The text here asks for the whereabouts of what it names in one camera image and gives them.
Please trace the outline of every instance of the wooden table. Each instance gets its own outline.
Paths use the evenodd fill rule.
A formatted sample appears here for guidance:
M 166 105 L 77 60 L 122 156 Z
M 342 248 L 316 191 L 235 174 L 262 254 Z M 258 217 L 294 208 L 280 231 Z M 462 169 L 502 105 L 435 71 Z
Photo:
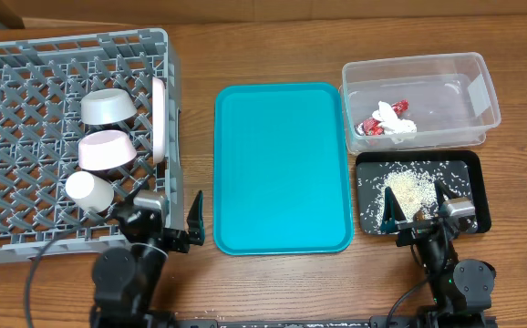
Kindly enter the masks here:
M 127 27 L 0 31 L 0 41 L 102 32 Z M 207 241 L 173 254 L 154 306 L 179 318 L 224 321 L 367 318 L 386 314 L 423 278 L 409 249 L 394 238 L 356 236 L 327 255 L 232 257 L 212 240 L 213 104 L 229 85 L 326 81 L 338 87 L 347 62 L 476 51 L 491 72 L 501 125 L 474 150 L 482 162 L 493 217 L 485 235 L 455 242 L 462 259 L 498 272 L 492 294 L 501 327 L 527 327 L 527 16 L 371 19 L 273 24 L 164 26 L 182 62 L 181 158 L 185 207 L 205 193 Z M 355 177 L 354 156 L 348 163 Z M 46 259 L 32 290 L 36 326 L 87 326 L 96 255 Z M 25 326 L 23 284 L 29 263 L 0 265 L 0 326 Z M 401 313 L 431 303 L 428 289 Z

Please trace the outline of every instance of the black tray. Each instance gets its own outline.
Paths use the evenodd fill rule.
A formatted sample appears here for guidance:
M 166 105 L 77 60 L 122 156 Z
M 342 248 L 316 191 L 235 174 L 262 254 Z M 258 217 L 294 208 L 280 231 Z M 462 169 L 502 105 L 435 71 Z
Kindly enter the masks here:
M 375 214 L 374 216 L 370 216 L 370 212 L 366 213 L 367 207 L 371 206 L 370 202 L 378 196 L 378 191 L 371 187 L 371 178 L 382 177 L 388 174 L 391 170 L 388 170 L 388 166 L 385 163 L 395 162 L 399 162 L 400 164 L 404 162 L 425 162 L 423 163 L 423 169 L 425 170 L 429 170 L 429 167 L 431 167 L 427 162 L 438 163 L 436 165 L 439 165 L 439 162 L 443 162 L 445 167 L 447 167 L 447 169 L 443 170 L 444 175 L 448 174 L 449 179 L 460 176 L 463 179 L 468 179 L 470 185 L 463 190 L 462 194 L 472 200 L 476 209 L 475 220 L 478 225 L 474 230 L 468 232 L 484 233 L 491 229 L 491 213 L 484 189 L 481 161 L 476 153 L 469 150 L 425 150 L 365 152 L 356 157 L 356 197 L 359 212 L 361 213 L 360 221 L 363 232 L 380 234 L 376 231 L 375 227 L 377 226 L 377 222 L 380 224 L 382 218 L 377 218 Z M 379 163 L 380 165 L 366 165 L 367 163 Z M 368 185 L 363 183 L 367 180 L 369 180 Z

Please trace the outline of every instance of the gray dish rack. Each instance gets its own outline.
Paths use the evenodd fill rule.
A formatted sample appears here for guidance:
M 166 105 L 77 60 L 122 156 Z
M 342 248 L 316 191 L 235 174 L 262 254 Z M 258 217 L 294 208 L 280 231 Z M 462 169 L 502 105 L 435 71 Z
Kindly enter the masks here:
M 169 146 L 163 165 L 152 165 L 151 79 L 168 89 Z M 27 261 L 55 234 L 80 229 L 47 254 L 102 252 L 129 247 L 108 211 L 84 212 L 64 184 L 78 168 L 78 142 L 102 127 L 80 120 L 80 99 L 106 87 L 127 90 L 138 109 L 120 122 L 138 151 L 132 164 L 111 170 L 116 201 L 146 178 L 168 200 L 167 222 L 183 222 L 178 145 L 180 61 L 162 29 L 0 43 L 0 263 Z

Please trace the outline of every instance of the transparent bin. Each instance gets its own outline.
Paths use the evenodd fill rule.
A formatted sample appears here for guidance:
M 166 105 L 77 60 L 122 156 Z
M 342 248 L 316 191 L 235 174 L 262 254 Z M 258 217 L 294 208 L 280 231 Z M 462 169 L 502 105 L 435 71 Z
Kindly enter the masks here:
M 346 145 L 363 151 L 439 149 L 479 145 L 501 123 L 484 59 L 477 53 L 411 56 L 348 63 L 343 67 Z M 401 118 L 416 133 L 363 136 L 355 126 L 371 118 L 378 102 L 406 99 Z

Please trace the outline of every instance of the blue tray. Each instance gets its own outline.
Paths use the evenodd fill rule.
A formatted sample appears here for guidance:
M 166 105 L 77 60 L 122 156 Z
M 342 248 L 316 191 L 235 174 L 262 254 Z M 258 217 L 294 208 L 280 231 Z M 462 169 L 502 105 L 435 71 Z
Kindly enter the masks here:
M 237 86 L 215 102 L 213 234 L 231 255 L 336 252 L 353 240 L 338 90 Z

